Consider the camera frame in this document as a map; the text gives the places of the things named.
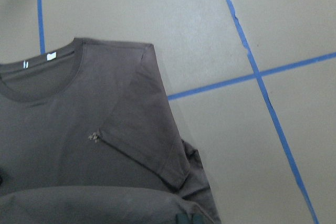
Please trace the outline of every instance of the gray t-shirt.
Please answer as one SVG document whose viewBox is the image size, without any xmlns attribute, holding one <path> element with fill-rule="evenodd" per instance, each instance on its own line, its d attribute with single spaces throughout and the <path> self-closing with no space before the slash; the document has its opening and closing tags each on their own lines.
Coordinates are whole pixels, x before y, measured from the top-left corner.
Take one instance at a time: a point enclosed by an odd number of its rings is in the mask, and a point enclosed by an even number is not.
<svg viewBox="0 0 336 224">
<path fill-rule="evenodd" d="M 75 38 L 0 65 L 0 118 L 0 223 L 4 209 L 13 215 L 10 195 L 85 186 L 146 188 L 149 199 L 151 190 L 174 194 L 220 223 L 198 151 L 177 130 L 152 44 Z"/>
</svg>

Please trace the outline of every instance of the concrete floor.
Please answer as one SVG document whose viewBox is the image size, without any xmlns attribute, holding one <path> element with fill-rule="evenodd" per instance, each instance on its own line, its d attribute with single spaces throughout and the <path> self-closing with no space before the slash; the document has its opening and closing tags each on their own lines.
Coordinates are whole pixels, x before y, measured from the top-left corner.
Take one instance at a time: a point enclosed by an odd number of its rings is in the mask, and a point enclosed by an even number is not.
<svg viewBox="0 0 336 224">
<path fill-rule="evenodd" d="M 260 71 L 336 51 L 336 0 L 232 0 Z M 46 51 L 151 42 L 168 95 L 253 74 L 225 0 L 43 0 Z M 40 53 L 36 0 L 0 0 L 0 63 Z M 320 223 L 336 219 L 336 58 L 263 77 Z M 256 79 L 170 100 L 223 223 L 313 223 Z"/>
</svg>

